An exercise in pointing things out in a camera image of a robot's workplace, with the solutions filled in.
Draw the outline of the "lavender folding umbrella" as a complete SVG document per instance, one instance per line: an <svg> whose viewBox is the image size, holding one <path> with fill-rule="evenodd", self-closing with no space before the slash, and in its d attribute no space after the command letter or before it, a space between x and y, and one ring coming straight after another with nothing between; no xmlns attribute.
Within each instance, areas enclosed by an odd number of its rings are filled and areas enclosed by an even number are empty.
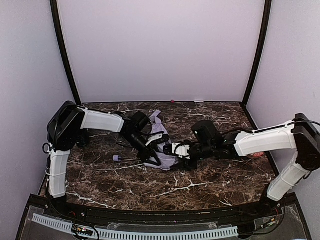
<svg viewBox="0 0 320 240"><path fill-rule="evenodd" d="M169 171L178 160L177 157L165 153L165 146L172 142L159 118L160 113L160 110L155 110L151 116L147 116L137 111L125 120L119 135L137 151L137 159L146 167Z"/></svg>

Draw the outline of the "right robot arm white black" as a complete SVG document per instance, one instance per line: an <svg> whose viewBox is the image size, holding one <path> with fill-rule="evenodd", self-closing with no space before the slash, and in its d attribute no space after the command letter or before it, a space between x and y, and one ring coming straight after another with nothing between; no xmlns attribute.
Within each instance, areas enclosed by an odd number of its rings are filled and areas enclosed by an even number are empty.
<svg viewBox="0 0 320 240"><path fill-rule="evenodd" d="M278 202L301 179L320 167L320 133L316 125L303 113L297 113L294 119L273 127L220 133L212 121L202 120L192 126L197 142L174 143L172 153L193 167L197 161L211 157L235 159L275 150L295 150L292 160L266 189L266 198Z"/></svg>

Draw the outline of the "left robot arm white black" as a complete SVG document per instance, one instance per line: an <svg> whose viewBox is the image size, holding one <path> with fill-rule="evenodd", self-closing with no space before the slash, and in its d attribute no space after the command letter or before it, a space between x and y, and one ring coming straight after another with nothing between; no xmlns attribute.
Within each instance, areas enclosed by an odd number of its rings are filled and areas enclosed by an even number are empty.
<svg viewBox="0 0 320 240"><path fill-rule="evenodd" d="M146 134L143 129L150 119L141 111L126 116L120 111L103 112L66 101L47 125L48 154L46 175L47 191L54 198L66 194L67 162L71 149L88 144L87 130L101 130L117 133L138 151L138 159L143 163L160 166L154 142L161 139L162 132Z"/></svg>

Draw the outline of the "red white patterned bowl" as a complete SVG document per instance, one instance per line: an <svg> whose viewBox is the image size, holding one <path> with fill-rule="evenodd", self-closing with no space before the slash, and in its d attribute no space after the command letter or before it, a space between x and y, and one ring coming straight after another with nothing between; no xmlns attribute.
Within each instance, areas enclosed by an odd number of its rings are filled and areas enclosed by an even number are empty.
<svg viewBox="0 0 320 240"><path fill-rule="evenodd" d="M255 159L255 158L262 157L264 154L265 154L264 152L255 152L255 153L249 154L247 157L251 159Z"/></svg>

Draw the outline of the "left black corner post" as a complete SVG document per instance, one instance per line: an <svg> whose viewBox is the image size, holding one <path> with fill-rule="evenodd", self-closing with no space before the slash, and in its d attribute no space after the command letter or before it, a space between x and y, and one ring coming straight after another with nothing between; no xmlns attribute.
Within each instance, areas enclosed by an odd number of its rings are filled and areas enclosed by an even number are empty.
<svg viewBox="0 0 320 240"><path fill-rule="evenodd" d="M64 34L63 34L63 28L62 28L60 14L59 14L58 1L50 0L49 3L50 3L51 15L52 15L55 35L57 39L57 44L58 44L61 60L63 63L64 71L67 77L67 81L68 81L75 103L77 105L82 105L80 94L76 85L76 81L72 72L69 56L67 53L66 43L65 43Z"/></svg>

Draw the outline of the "black corner post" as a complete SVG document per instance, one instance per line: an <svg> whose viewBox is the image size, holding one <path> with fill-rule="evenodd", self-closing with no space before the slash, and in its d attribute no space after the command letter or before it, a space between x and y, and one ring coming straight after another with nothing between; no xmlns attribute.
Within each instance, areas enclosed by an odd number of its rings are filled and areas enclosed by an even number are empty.
<svg viewBox="0 0 320 240"><path fill-rule="evenodd" d="M267 37L267 32L268 32L272 2L273 2L272 0L265 0L264 1L261 27L260 27L260 31L259 31L259 37L258 37L255 55L254 55L254 60L252 63L252 68L250 71L250 75L249 75L247 86L246 86L246 89L244 92L244 96L243 96L243 99L241 102L243 108L246 108L249 103L249 100L250 100L250 97L251 97L251 94L253 91L253 87L255 84L255 80L256 80L256 77L258 74L258 70L259 70L259 66L260 66L260 62L262 59L263 50L264 50L264 46L265 46L265 41L266 41L266 37Z"/></svg>
<svg viewBox="0 0 320 240"><path fill-rule="evenodd" d="M63 63L64 71L67 77L67 81L68 81L75 103L77 105L82 105L80 94L76 85L76 81L72 72L69 56L67 53L66 43L65 43L64 34L63 34L63 28L62 28L60 14L59 14L58 1L50 0L49 3L50 3L51 15L52 15L55 35L57 39L57 44L58 44L61 60Z"/></svg>

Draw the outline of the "right black corner post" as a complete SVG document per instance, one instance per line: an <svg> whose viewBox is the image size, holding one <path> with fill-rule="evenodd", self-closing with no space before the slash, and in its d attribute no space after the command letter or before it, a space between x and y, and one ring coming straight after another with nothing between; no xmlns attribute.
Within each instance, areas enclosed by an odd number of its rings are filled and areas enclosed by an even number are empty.
<svg viewBox="0 0 320 240"><path fill-rule="evenodd" d="M260 27L260 31L259 31L259 37L258 37L255 55L254 55L254 60L252 63L252 68L250 71L250 75L249 75L247 86L246 86L246 89L244 92L244 96L243 96L243 99L241 102L243 108L246 108L249 103L249 100L250 100L250 97L251 97L251 94L253 91L253 87L255 84L255 80L256 80L256 77L258 74L258 70L259 70L259 66L260 66L260 62L262 59L263 50L264 50L264 46L265 46L265 41L266 41L266 37L267 37L267 32L268 32L272 2L273 2L272 0L265 0L264 1L261 27Z"/></svg>

